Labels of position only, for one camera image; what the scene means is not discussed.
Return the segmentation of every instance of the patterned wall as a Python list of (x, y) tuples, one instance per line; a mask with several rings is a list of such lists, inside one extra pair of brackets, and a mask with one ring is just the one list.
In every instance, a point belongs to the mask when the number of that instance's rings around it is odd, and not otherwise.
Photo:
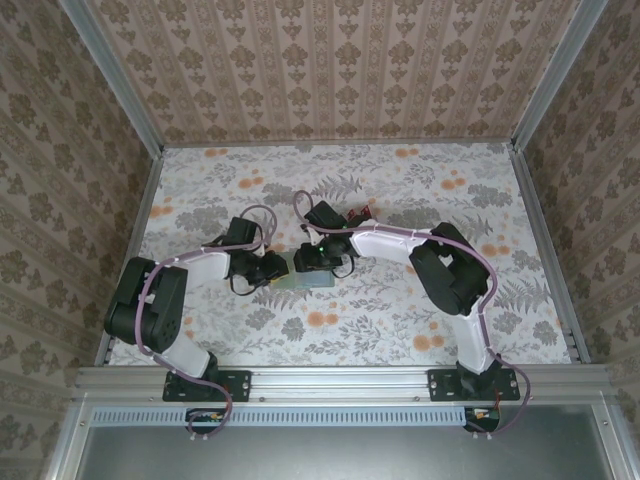
[(92, 363), (149, 159), (57, 2), (0, 2), (0, 478), (36, 478)]
[(509, 137), (579, 0), (88, 0), (167, 144)]
[(526, 154), (591, 353), (640, 433), (640, 2), (609, 2)]

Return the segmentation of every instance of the black servo bracket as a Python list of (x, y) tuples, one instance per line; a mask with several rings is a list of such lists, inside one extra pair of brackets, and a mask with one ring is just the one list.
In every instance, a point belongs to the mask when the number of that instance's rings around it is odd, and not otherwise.
[(488, 401), (496, 400), (496, 390), (500, 400), (520, 400), (520, 388), (515, 372), (510, 368), (495, 371), (493, 382), (487, 388), (469, 394), (462, 387), (459, 369), (444, 368), (427, 371), (429, 381), (429, 395), (432, 402), (458, 402), (466, 400)]
[[(224, 388), (234, 403), (249, 401), (251, 393), (250, 370), (220, 370), (215, 383)], [(162, 400), (165, 402), (224, 402), (224, 395), (206, 385), (191, 383), (182, 377), (167, 373)]]

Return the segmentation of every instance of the metal vent grille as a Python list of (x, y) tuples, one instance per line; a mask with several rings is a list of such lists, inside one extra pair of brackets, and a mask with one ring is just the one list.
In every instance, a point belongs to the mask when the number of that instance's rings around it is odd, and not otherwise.
[[(184, 407), (99, 407), (91, 426), (185, 426)], [(457, 426), (466, 423), (462, 407), (236, 407), (229, 426), (348, 427)]]

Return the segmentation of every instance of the floral wallpaper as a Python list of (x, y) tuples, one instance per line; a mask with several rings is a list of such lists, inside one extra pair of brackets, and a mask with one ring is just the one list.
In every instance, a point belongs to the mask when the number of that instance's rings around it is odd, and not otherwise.
[(611, 0), (526, 148), (595, 361), (640, 440), (640, 3)]
[[(300, 188), (338, 212), (369, 205), (383, 223), (453, 223), (500, 276), (488, 310), (497, 350), (517, 363), (570, 361), (506, 144), (167, 149), (141, 255), (197, 248), (256, 203), (278, 215), (271, 248), (295, 250), (307, 241), (291, 206)], [(276, 282), (240, 297), (227, 282), (205, 284), (186, 295), (182, 334), (223, 365), (431, 365), (457, 356), (449, 316), (413, 268), (372, 258), (357, 259), (332, 288)], [(118, 342), (110, 363), (146, 360)]]
[(510, 137), (579, 0), (87, 0), (164, 143)]
[(38, 478), (150, 161), (56, 1), (0, 2), (0, 478)]

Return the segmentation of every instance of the metal bracket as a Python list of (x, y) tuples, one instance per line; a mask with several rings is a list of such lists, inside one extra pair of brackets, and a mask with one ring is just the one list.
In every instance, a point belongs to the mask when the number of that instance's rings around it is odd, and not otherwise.
[[(216, 383), (223, 387), (234, 403), (249, 401), (251, 393), (250, 370), (221, 370)], [(175, 375), (167, 373), (162, 400), (165, 402), (224, 402), (224, 395), (204, 385), (196, 385)]]
[(455, 368), (429, 370), (429, 395), (432, 402), (452, 402), (464, 400), (495, 401), (496, 392), (500, 394), (501, 400), (520, 400), (520, 389), (518, 380), (513, 370), (501, 368), (496, 371), (494, 388), (489, 388), (480, 392), (475, 398), (469, 398), (462, 391), (460, 374)]

